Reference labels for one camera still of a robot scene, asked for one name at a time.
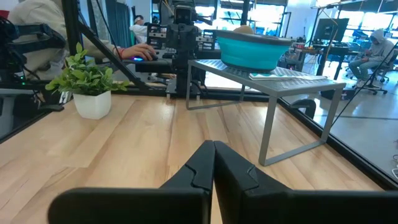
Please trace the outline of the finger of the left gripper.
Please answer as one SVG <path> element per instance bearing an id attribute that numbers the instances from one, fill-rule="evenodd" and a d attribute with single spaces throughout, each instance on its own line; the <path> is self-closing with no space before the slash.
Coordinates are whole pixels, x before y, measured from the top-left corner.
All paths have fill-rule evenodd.
<path id="1" fill-rule="evenodd" d="M 169 47 L 175 50 L 182 49 L 182 41 L 180 40 L 180 32 L 184 30 L 184 24 L 169 25 Z"/>
<path id="2" fill-rule="evenodd" d="M 194 50 L 197 46 L 196 38 L 199 30 L 196 26 L 185 26 L 183 30 L 183 49 Z"/>

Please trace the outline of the black office desk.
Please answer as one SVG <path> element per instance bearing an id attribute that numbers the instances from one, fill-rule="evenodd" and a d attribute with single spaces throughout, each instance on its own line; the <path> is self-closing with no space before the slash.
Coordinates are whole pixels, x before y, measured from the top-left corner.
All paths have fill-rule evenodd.
<path id="1" fill-rule="evenodd" d="M 352 51 L 348 47 L 335 47 L 335 46 L 332 46 L 332 47 L 330 47 L 329 51 L 327 51 L 328 50 L 328 46 L 327 45 L 313 45 L 313 48 L 317 49 L 317 50 L 322 50 L 322 53 L 320 53 L 321 59 L 320 59 L 320 64 L 319 64 L 317 72 L 316 72 L 316 76 L 322 76 L 323 75 L 323 70 L 325 68 L 327 57 L 329 55 L 337 55 L 337 56 L 339 56 L 338 66 L 337 66 L 335 75 L 333 77 L 334 80 L 337 80 L 337 78 L 339 76 L 340 70 L 342 68 L 342 63 L 343 63 L 343 60 L 345 59 L 345 57 L 346 56 L 350 56 L 350 55 L 357 56 L 358 54 L 361 53 L 359 51 Z"/>

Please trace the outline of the black articulated equipment mount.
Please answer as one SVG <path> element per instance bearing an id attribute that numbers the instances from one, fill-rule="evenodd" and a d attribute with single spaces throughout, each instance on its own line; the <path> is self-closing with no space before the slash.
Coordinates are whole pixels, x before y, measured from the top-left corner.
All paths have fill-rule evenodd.
<path id="1" fill-rule="evenodd" d="M 0 88 L 41 90 L 49 83 L 25 65 L 25 54 L 62 49 L 65 39 L 47 24 L 14 25 L 0 16 Z"/>

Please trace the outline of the dark grey desk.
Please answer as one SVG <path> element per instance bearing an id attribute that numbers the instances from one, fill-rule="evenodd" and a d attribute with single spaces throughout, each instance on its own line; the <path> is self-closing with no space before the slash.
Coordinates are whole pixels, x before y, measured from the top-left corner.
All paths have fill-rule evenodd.
<path id="1" fill-rule="evenodd" d="M 139 58 L 123 60 L 125 65 L 134 64 L 136 72 L 142 73 L 173 73 L 176 65 L 173 63 L 173 58 L 176 53 L 167 52 L 166 50 L 159 50 L 157 53 L 157 60 L 144 61 Z M 221 50 L 198 50 L 193 54 L 194 60 L 202 59 L 220 59 Z"/>

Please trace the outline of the person's hand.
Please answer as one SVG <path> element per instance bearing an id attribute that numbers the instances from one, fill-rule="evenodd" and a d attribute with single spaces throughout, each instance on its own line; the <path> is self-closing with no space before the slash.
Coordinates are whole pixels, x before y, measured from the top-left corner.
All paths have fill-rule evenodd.
<path id="1" fill-rule="evenodd" d="M 151 55 L 156 55 L 156 52 L 153 49 L 153 47 L 147 44 L 137 44 L 133 45 L 132 47 L 121 48 L 118 49 L 118 52 L 121 58 L 124 60 L 131 59 L 132 57 L 135 56 L 140 56 L 144 60 L 151 61 L 152 60 Z"/>

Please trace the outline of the black table edge bracket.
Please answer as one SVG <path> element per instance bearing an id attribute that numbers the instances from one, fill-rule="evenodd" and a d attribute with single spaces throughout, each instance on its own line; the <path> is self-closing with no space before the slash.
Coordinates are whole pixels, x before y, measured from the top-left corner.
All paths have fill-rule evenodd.
<path id="1" fill-rule="evenodd" d="M 315 116 L 317 104 L 315 103 L 314 100 L 307 98 L 307 99 L 297 100 L 297 101 L 291 103 L 290 108 L 297 109 L 297 110 L 304 109 L 305 115 L 308 116 L 309 118 L 313 119 Z"/>

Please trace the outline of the brown kiwi fruit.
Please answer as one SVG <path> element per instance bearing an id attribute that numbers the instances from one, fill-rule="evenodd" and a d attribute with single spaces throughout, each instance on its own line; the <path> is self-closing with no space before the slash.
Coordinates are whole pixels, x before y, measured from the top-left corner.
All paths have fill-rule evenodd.
<path id="1" fill-rule="evenodd" d="M 254 34 L 253 29 L 247 25 L 241 25 L 240 27 L 235 28 L 233 32 L 239 34 Z"/>

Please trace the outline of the person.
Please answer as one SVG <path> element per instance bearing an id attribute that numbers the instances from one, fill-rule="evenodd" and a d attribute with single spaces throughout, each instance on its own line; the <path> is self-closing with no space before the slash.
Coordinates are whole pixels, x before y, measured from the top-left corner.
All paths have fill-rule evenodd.
<path id="1" fill-rule="evenodd" d="M 384 30 L 375 30 L 370 36 L 371 46 L 364 55 L 349 63 L 349 69 L 357 78 L 356 88 L 362 87 L 369 78 L 368 70 L 387 64 L 394 54 L 394 44 L 384 37 Z"/>
<path id="2" fill-rule="evenodd" d="M 129 29 L 133 33 L 136 43 L 147 43 L 147 25 L 145 25 L 142 15 L 137 15 L 134 18 L 134 24 Z"/>
<path id="3" fill-rule="evenodd" d="M 24 0 L 9 13 L 8 20 L 15 25 L 46 24 L 67 38 L 62 0 Z M 41 80 L 51 80 L 61 74 L 69 48 L 44 49 L 25 53 L 25 67 Z"/>

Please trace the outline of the green plant in white pot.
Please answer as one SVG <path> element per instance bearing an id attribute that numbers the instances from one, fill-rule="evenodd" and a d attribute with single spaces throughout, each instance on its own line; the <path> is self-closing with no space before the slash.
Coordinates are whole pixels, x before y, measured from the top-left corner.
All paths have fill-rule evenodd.
<path id="1" fill-rule="evenodd" d="M 86 50 L 77 43 L 76 54 L 65 59 L 66 66 L 62 73 L 51 80 L 45 89 L 71 93 L 82 118 L 101 119 L 111 109 L 111 92 L 126 91 L 129 82 L 113 80 L 112 68 L 86 61 L 85 55 Z"/>

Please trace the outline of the black lit computer mouse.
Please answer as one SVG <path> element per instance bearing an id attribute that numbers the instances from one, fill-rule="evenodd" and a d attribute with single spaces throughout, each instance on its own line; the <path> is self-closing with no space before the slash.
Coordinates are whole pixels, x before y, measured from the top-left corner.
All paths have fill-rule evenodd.
<path id="1" fill-rule="evenodd" d="M 156 55 L 151 55 L 151 57 L 152 57 L 152 61 L 158 60 L 158 56 L 156 56 Z M 144 59 L 142 57 L 140 57 L 140 56 L 132 57 L 131 60 L 137 61 L 137 62 L 143 62 L 144 61 Z"/>

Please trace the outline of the black office chair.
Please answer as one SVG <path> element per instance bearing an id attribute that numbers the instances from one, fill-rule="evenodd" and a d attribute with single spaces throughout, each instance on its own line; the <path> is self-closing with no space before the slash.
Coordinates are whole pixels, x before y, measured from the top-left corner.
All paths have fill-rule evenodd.
<path id="1" fill-rule="evenodd" d="M 398 49 L 394 49 L 392 51 L 394 54 L 392 55 L 390 61 L 387 63 L 381 63 L 380 65 L 371 68 L 372 74 L 370 74 L 366 83 L 360 87 L 359 89 L 366 89 L 373 93 L 373 95 L 377 95 L 378 92 L 382 92 L 383 95 L 387 94 L 387 90 L 384 90 L 382 87 L 375 85 L 373 82 L 377 77 L 380 77 L 380 82 L 387 83 L 389 82 L 389 78 L 386 76 L 387 72 L 390 72 L 394 68 L 394 62 L 398 57 Z"/>

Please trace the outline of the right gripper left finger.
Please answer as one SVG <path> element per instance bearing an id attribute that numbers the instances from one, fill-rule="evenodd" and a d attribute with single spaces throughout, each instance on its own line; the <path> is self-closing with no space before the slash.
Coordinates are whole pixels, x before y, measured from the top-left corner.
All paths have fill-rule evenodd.
<path id="1" fill-rule="evenodd" d="M 157 189 L 75 188 L 50 204 L 49 224 L 210 224 L 215 144 L 204 141 Z"/>

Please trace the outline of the black computer monitor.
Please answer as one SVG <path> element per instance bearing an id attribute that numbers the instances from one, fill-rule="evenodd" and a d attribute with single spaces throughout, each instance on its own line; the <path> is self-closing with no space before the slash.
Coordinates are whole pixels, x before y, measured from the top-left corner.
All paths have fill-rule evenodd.
<path id="1" fill-rule="evenodd" d="M 313 38 L 341 42 L 348 22 L 349 19 L 320 19 Z"/>

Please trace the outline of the blue grey collapsible bowl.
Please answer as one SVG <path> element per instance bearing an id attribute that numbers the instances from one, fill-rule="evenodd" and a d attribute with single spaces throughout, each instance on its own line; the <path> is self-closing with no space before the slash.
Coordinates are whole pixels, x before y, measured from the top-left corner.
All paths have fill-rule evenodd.
<path id="1" fill-rule="evenodd" d="M 274 70 L 280 57 L 294 42 L 292 39 L 230 30 L 217 30 L 216 37 L 221 61 L 225 65 L 257 73 Z"/>

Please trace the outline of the grey perforated metal stand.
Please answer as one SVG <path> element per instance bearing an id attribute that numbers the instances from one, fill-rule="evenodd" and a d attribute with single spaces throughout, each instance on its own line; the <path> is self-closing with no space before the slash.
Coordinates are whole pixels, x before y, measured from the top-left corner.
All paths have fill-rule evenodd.
<path id="1" fill-rule="evenodd" d="M 190 84 L 192 79 L 192 68 L 196 67 L 215 75 L 227 78 L 234 82 L 242 84 L 241 92 L 239 95 L 239 101 L 243 101 L 245 88 L 248 86 L 252 89 L 258 90 L 269 96 L 269 103 L 267 108 L 266 120 L 262 135 L 262 142 L 259 151 L 258 162 L 262 166 L 269 166 L 277 162 L 283 161 L 290 157 L 301 154 L 307 150 L 321 146 L 327 142 L 332 128 L 333 120 L 340 102 L 343 88 L 346 86 L 345 83 L 338 83 L 335 80 L 329 78 L 310 75 L 309 77 L 302 72 L 295 72 L 286 68 L 276 68 L 271 71 L 272 75 L 282 75 L 282 78 L 270 78 L 267 80 L 253 80 L 249 76 L 249 72 L 238 70 L 225 65 L 220 59 L 202 59 L 202 60 L 189 60 L 188 61 L 188 77 L 187 77 L 187 92 L 186 92 L 186 108 L 188 110 L 197 110 L 204 108 L 213 108 L 218 106 L 233 105 L 234 102 L 219 103 L 215 105 L 204 105 L 204 106 L 189 106 L 190 99 Z M 328 111 L 328 116 L 323 127 L 322 135 L 320 139 L 309 145 L 302 146 L 291 151 L 285 152 L 275 157 L 267 158 L 268 146 L 271 137 L 272 125 L 274 121 L 275 110 L 277 106 L 277 100 L 283 96 L 293 96 L 307 93 L 314 93 L 318 91 L 333 90 L 333 98 Z"/>

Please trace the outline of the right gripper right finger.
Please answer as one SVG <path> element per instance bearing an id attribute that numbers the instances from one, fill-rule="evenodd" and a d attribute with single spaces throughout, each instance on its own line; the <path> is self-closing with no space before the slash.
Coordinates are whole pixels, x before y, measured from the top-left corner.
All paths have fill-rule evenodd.
<path id="1" fill-rule="evenodd" d="M 293 190 L 225 143 L 214 145 L 224 224 L 398 224 L 398 191 Z"/>

